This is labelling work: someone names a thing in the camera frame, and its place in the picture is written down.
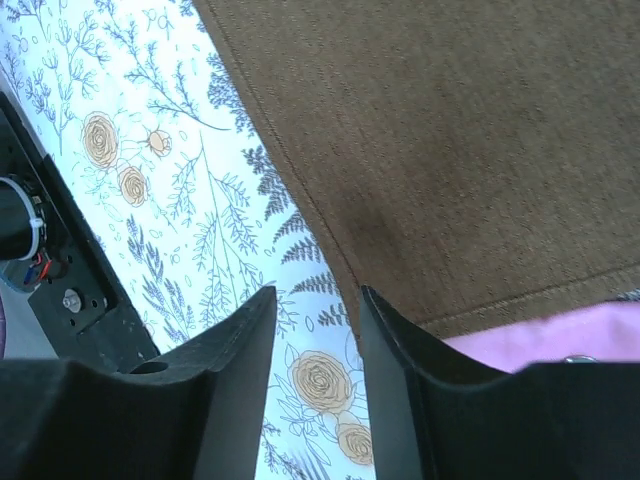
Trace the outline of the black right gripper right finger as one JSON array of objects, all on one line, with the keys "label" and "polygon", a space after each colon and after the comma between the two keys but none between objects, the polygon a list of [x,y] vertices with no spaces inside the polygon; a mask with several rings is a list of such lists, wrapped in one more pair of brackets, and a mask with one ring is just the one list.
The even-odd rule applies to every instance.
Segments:
[{"label": "black right gripper right finger", "polygon": [[637,363],[543,362],[506,373],[367,286],[360,326],[378,478],[638,477]]}]

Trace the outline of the brown cloth napkin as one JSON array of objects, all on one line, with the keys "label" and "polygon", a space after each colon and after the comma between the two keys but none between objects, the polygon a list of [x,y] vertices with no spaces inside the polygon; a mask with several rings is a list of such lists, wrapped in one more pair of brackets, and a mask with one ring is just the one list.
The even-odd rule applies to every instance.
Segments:
[{"label": "brown cloth napkin", "polygon": [[200,1],[350,314],[457,336],[639,285],[635,1]]}]

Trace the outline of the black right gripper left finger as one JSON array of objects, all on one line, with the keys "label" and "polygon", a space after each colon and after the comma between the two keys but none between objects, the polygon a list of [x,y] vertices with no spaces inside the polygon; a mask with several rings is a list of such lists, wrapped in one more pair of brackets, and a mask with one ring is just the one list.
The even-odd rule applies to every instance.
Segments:
[{"label": "black right gripper left finger", "polygon": [[264,287],[127,374],[74,360],[1,364],[5,479],[251,479],[277,317]]}]

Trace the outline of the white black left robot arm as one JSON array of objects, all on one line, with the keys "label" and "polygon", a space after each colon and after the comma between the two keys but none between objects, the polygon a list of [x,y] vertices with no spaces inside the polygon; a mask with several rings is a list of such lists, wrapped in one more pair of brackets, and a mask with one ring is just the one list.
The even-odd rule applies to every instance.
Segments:
[{"label": "white black left robot arm", "polygon": [[1,279],[17,292],[33,293],[51,266],[50,219],[48,198],[34,177],[1,176]]}]

